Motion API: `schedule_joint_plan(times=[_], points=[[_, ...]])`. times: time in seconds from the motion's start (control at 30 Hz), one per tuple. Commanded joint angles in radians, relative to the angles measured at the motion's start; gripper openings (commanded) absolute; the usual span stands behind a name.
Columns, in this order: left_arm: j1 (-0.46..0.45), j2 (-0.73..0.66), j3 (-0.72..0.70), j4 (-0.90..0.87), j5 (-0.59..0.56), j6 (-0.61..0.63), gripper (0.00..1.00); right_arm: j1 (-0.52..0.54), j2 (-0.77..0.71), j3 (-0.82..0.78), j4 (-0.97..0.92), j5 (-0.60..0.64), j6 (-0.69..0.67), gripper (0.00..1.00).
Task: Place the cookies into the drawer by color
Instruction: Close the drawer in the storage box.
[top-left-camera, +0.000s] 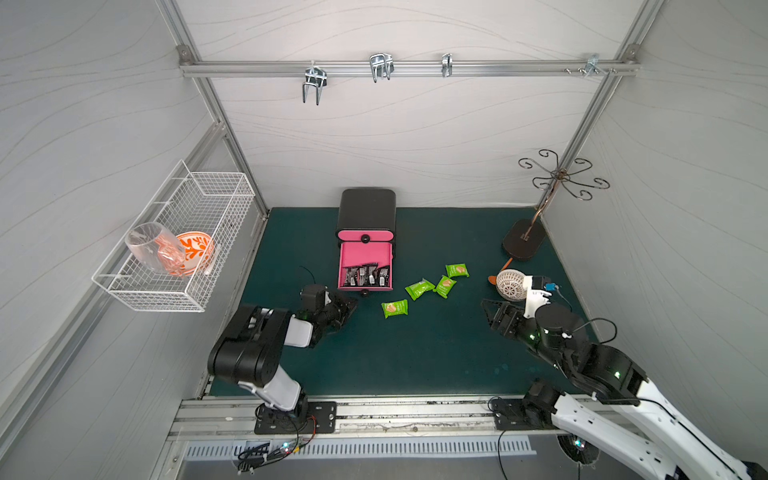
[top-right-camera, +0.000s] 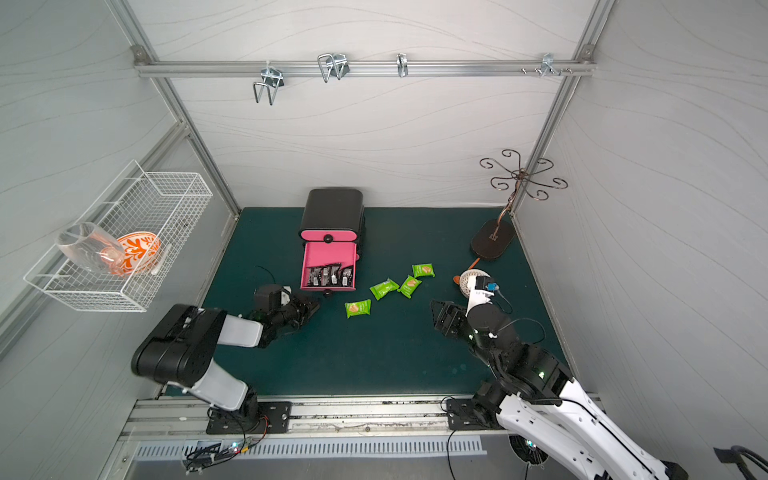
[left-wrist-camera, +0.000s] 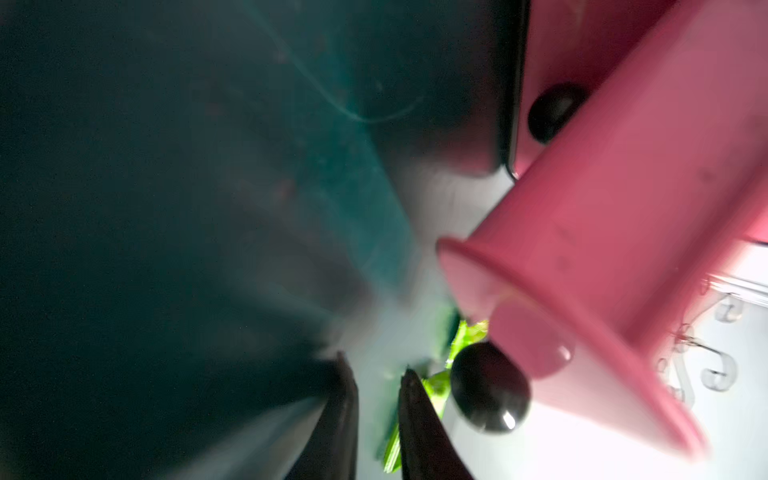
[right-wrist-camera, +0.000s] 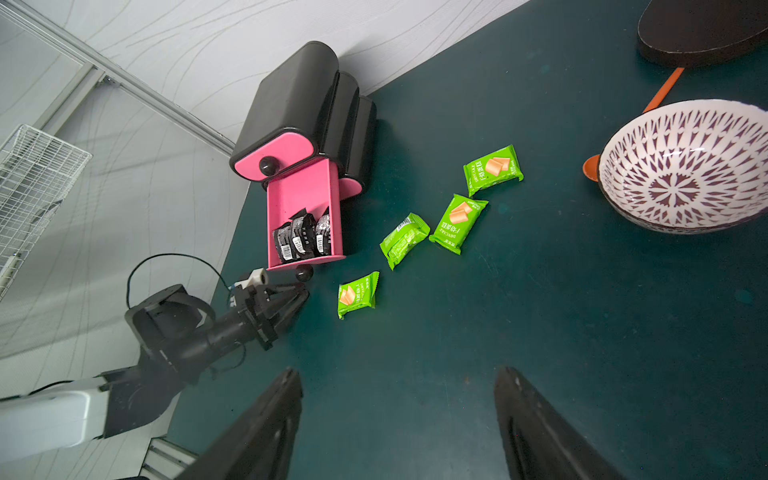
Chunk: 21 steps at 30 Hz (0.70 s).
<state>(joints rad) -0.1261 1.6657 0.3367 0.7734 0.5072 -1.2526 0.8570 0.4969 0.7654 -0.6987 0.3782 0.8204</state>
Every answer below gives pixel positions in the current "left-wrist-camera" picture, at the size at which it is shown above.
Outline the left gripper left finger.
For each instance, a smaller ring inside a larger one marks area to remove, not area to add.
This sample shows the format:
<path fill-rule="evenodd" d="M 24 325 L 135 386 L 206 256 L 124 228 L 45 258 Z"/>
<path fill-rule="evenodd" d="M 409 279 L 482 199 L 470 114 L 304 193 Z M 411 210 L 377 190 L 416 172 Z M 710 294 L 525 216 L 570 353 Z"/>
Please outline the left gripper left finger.
<path fill-rule="evenodd" d="M 334 360 L 337 382 L 304 449 L 284 477 L 355 479 L 357 475 L 359 391 L 343 352 Z"/>

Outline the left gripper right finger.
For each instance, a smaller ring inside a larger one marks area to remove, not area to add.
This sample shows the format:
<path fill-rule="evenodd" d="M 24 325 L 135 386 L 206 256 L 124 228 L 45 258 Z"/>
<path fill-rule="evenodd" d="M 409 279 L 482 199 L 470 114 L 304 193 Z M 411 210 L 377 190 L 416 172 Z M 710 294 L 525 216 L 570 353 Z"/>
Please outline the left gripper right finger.
<path fill-rule="evenodd" d="M 417 373 L 408 368 L 398 397 L 401 476 L 406 480 L 472 480 Z"/>

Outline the green cookie packet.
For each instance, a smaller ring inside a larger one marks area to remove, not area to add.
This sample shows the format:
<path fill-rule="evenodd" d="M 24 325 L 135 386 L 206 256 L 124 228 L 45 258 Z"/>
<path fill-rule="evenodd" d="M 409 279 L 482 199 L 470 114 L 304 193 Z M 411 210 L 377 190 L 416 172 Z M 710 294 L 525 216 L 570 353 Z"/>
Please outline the green cookie packet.
<path fill-rule="evenodd" d="M 449 342 L 444 349 L 444 359 L 439 360 L 421 380 L 431 405 L 439 419 L 444 415 L 445 405 L 451 393 L 449 374 L 458 353 L 469 345 L 478 343 L 488 334 L 488 321 L 470 324 L 459 317 L 451 329 Z M 398 414 L 394 415 L 391 433 L 381 451 L 381 466 L 385 474 L 393 474 L 401 469 L 402 456 L 399 439 Z"/>

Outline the black pink drawer cabinet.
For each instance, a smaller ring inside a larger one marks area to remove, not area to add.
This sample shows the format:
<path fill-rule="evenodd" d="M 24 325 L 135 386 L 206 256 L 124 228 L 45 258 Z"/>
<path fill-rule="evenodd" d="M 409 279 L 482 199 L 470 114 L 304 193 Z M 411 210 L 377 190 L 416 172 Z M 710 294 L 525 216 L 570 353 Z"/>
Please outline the black pink drawer cabinet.
<path fill-rule="evenodd" d="M 767 5 L 681 1 L 437 252 L 536 401 L 695 458 L 706 438 L 656 363 L 766 201 Z"/>

